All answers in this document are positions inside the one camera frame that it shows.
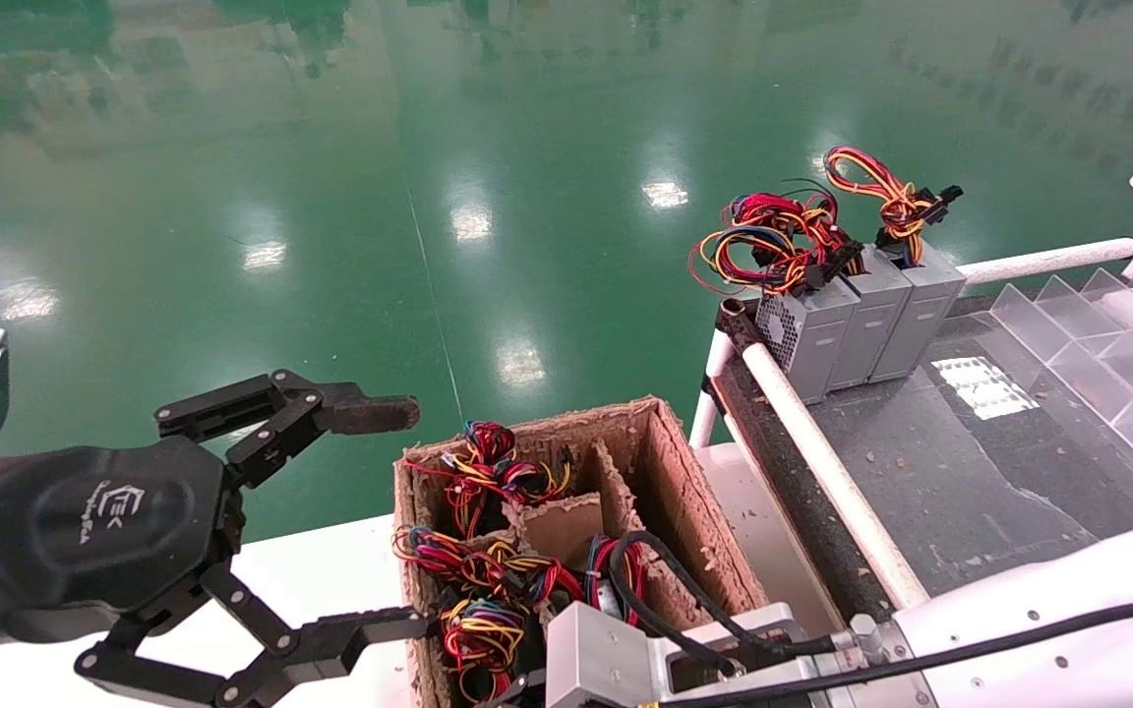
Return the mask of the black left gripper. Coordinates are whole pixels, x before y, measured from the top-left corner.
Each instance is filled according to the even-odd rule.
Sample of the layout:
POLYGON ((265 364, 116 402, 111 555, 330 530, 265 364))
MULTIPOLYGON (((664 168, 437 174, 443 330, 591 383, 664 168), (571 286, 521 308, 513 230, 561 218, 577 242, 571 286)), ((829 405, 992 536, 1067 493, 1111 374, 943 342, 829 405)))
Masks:
POLYGON ((107 693, 167 707, 273 707, 306 682, 349 677, 373 645, 429 636, 414 608, 288 626, 225 563, 242 537, 237 488, 259 487, 324 434, 410 430, 419 420, 414 395, 373 396, 355 382, 278 369, 161 407, 157 434, 170 440, 151 446, 0 457, 0 645, 68 642, 114 623, 75 663, 107 693), (197 445, 237 430, 247 434, 224 464, 197 445), (146 637, 208 600, 261 645, 246 668, 227 679, 139 656, 146 637))

